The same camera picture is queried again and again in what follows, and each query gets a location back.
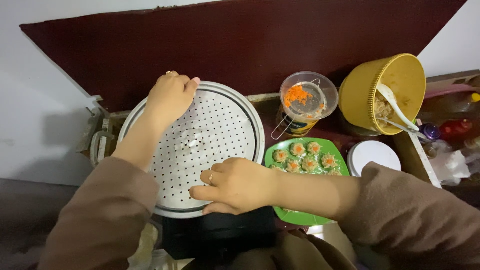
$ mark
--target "spoon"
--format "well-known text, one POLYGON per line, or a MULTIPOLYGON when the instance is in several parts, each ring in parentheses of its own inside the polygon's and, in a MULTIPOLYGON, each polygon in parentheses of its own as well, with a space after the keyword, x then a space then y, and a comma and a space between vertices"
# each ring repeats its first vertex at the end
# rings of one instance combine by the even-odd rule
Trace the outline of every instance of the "spoon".
POLYGON ((403 130, 403 131, 406 131, 406 132, 408 132, 408 133, 410 133, 410 134, 412 134, 412 135, 414 135, 414 136, 420 137, 420 138, 425 139, 425 140, 427 139, 427 137, 426 137, 423 133, 421 133, 421 132, 418 132, 418 131, 412 130, 412 129, 410 129, 410 128, 404 127, 404 126, 402 126, 402 125, 399 125, 399 124, 397 124, 397 123, 395 123, 395 122, 393 122, 393 121, 390 121, 390 120, 388 120, 388 119, 386 119, 386 118, 383 118, 383 117, 377 117, 377 119, 383 120, 383 121, 385 121, 385 122, 387 122, 387 123, 390 123, 390 124, 396 126, 397 128, 399 128, 399 129, 401 129, 401 130, 403 130))
POLYGON ((385 97, 385 99, 388 101, 388 103, 390 103, 390 105, 392 106, 393 110, 395 111, 395 113, 400 117, 400 119, 411 129, 413 130, 416 130, 418 131, 419 130, 419 127, 417 127, 416 125, 414 125, 412 122, 410 122, 406 117, 405 115, 402 113, 402 111, 400 110, 400 108, 398 107, 398 105, 396 104, 396 99, 395 99, 395 95, 393 94, 392 90, 390 89, 390 87, 382 84, 382 83, 378 83, 377 84, 377 90, 378 92, 380 92, 380 94, 382 94, 382 96, 385 97))

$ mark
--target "dark red wall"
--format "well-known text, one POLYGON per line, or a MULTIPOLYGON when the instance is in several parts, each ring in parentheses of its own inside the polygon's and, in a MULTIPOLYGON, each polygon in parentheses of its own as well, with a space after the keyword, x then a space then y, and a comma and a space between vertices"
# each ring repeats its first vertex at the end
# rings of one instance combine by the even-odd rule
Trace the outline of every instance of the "dark red wall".
POLYGON ((226 0, 20 25, 109 111, 132 109, 168 70, 244 95, 297 71, 339 85, 358 64, 419 54, 466 0, 226 0))

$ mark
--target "purple bottle cap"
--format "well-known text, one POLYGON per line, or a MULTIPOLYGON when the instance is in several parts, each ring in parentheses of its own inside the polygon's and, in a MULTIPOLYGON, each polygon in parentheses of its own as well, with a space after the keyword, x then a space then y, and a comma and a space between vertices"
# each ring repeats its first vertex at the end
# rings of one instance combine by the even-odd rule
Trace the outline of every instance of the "purple bottle cap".
POLYGON ((419 129, 429 140, 434 141, 440 138, 440 129, 434 124, 426 123, 419 126, 419 129))

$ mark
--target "brown sleeve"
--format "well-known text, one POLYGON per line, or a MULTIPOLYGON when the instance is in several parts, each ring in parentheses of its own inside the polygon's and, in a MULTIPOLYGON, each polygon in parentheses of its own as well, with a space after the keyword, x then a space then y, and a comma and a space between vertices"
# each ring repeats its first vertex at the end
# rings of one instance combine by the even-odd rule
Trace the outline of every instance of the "brown sleeve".
POLYGON ((360 182, 357 205, 339 222, 352 242, 372 245, 401 269, 479 269, 480 211, 373 162, 360 182))
POLYGON ((157 193, 151 175, 105 158, 60 212, 38 269, 126 269, 157 193))

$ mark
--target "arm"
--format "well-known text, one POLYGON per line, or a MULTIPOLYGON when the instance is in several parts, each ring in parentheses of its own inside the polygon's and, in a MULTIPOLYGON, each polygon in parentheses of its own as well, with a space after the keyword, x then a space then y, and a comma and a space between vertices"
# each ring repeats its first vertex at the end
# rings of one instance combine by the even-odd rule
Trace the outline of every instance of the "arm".
POLYGON ((155 206, 158 184, 146 173, 165 128, 192 102, 199 79, 161 76, 144 113, 62 209, 40 270, 127 269, 155 206))
POLYGON ((352 242, 373 245, 408 269, 480 265, 480 212, 404 172, 370 163, 361 178, 286 173, 235 158, 200 178, 213 185, 190 189, 214 201, 204 213, 277 205, 337 220, 352 242))

